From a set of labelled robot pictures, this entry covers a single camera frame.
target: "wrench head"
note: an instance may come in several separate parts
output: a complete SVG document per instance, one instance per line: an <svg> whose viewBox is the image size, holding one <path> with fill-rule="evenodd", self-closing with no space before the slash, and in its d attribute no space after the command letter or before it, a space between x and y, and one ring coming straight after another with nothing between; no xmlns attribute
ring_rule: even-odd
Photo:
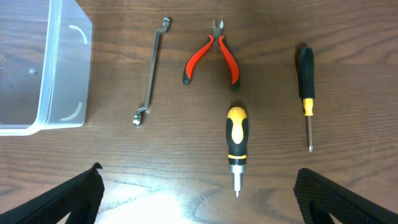
<svg viewBox="0 0 398 224"><path fill-rule="evenodd" d="M140 113L136 113L134 115L134 120L132 121L132 123L139 128L139 126L141 125L141 114Z"/></svg>
<svg viewBox="0 0 398 224"><path fill-rule="evenodd" d="M170 20L171 20L170 17L163 18L163 28L166 28L166 30L169 29Z"/></svg>

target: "pliers jaw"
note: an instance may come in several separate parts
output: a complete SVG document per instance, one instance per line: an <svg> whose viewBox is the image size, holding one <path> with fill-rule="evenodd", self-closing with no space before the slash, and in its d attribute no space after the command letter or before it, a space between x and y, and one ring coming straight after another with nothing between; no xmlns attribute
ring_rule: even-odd
<svg viewBox="0 0 398 224"><path fill-rule="evenodd" d="M213 37L218 40L219 37L221 37L223 35L223 31L224 31L224 21L220 22L220 26L217 27L217 23L216 20L213 20L212 23L212 28L213 28Z"/></svg>

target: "screwdriver handle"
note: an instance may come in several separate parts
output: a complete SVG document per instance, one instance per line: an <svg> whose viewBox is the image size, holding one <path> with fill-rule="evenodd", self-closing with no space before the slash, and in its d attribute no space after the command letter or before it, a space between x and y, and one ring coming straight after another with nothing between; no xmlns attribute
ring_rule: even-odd
<svg viewBox="0 0 398 224"><path fill-rule="evenodd" d="M298 87L301 99L315 98L315 85L313 78L314 59L311 47L305 46L298 53Z"/></svg>
<svg viewBox="0 0 398 224"><path fill-rule="evenodd" d="M226 119L226 142L230 165L246 164L246 145L249 139L248 117L240 107L231 108Z"/></svg>

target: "screwdriver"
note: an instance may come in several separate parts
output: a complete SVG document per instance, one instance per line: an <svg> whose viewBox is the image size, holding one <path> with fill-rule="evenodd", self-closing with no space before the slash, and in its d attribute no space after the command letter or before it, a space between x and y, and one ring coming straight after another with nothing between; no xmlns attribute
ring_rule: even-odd
<svg viewBox="0 0 398 224"><path fill-rule="evenodd" d="M314 86L314 59L313 52L309 46L304 46L298 52L296 61L298 73L298 88L300 90L300 98L303 100L304 115L308 122L308 149L313 151L312 145L312 124L311 117L313 116L313 99L315 98Z"/></svg>
<svg viewBox="0 0 398 224"><path fill-rule="evenodd" d="M236 198L242 190L243 173L246 170L246 145L249 138L248 118L240 107L229 110L226 119L226 142L228 143L229 171L233 174Z"/></svg>

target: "black screwdriver handle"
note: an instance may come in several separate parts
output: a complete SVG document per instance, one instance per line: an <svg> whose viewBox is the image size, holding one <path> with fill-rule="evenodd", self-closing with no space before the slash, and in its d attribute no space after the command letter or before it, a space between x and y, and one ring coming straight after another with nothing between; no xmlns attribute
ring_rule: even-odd
<svg viewBox="0 0 398 224"><path fill-rule="evenodd" d="M300 98L315 98L315 85L313 78L314 60L311 47L304 46L298 53L297 71Z"/></svg>

